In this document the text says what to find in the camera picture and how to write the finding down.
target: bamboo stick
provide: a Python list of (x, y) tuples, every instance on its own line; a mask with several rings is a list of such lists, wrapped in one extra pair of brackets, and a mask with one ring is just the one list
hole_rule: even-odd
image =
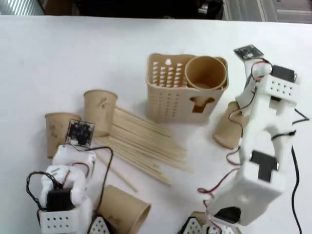
[[(99, 138), (99, 137), (95, 138), (95, 141), (97, 142), (98, 145), (103, 145), (103, 144), (100, 143), (100, 142), (102, 142), (102, 140), (103, 139)], [(141, 169), (144, 172), (148, 173), (149, 175), (155, 177), (156, 179), (158, 179), (158, 180), (160, 180), (160, 181), (162, 181), (162, 182), (164, 182), (164, 183), (166, 183), (168, 185), (171, 185), (170, 180), (168, 178), (164, 177), (161, 172), (159, 172), (159, 171), (157, 171), (157, 170), (155, 170), (153, 168), (147, 167), (146, 165), (142, 164), (140, 161), (133, 161), (133, 160), (131, 160), (131, 158), (129, 158), (128, 156), (126, 156), (124, 154), (125, 152), (123, 152), (122, 150), (118, 149), (117, 147), (114, 147), (113, 145), (110, 145), (110, 146), (111, 146), (111, 148), (113, 148), (114, 151), (116, 151), (118, 153), (118, 155), (122, 159), (124, 159), (127, 162), (129, 162), (130, 164), (138, 167), (139, 169)]]
[[(97, 158), (99, 158), (106, 166), (108, 165), (108, 160), (105, 159), (102, 155), (99, 153), (96, 153)], [(119, 171), (116, 170), (116, 168), (111, 165), (110, 170), (112, 170), (120, 179), (122, 179), (134, 192), (138, 192), (137, 188), (125, 177), (123, 176)]]

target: bundle of wooden sticks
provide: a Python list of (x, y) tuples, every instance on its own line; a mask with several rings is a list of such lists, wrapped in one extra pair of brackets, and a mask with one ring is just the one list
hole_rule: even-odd
[(168, 185), (171, 181), (162, 174), (157, 161), (187, 170), (186, 150), (173, 140), (171, 130), (119, 107), (111, 134), (95, 137), (94, 142), (110, 146), (119, 157)]

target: perforated panel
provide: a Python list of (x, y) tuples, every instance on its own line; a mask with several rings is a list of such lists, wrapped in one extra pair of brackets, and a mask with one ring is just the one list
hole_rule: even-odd
[[(161, 55), (149, 57), (146, 82), (148, 85), (148, 117), (154, 121), (207, 121), (228, 82), (220, 89), (199, 90), (187, 86), (185, 66), (193, 55)], [(219, 59), (226, 67), (226, 61)], [(193, 97), (207, 96), (214, 100), (194, 111)]]

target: basket hole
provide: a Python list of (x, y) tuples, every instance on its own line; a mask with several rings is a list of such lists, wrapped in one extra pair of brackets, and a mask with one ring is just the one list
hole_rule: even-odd
[(168, 66), (171, 65), (171, 64), (172, 64), (172, 63), (171, 63), (171, 60), (168, 58), (168, 59), (166, 60), (165, 64), (168, 65)]
[(215, 101), (214, 98), (209, 97), (205, 102), (200, 100), (201, 97), (191, 97), (190, 101), (194, 102), (193, 113), (203, 113), (206, 105), (208, 103), (213, 103)]

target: floor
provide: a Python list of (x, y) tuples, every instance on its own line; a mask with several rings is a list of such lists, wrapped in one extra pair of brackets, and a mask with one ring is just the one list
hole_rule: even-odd
[(312, 0), (224, 1), (224, 20), (312, 23)]

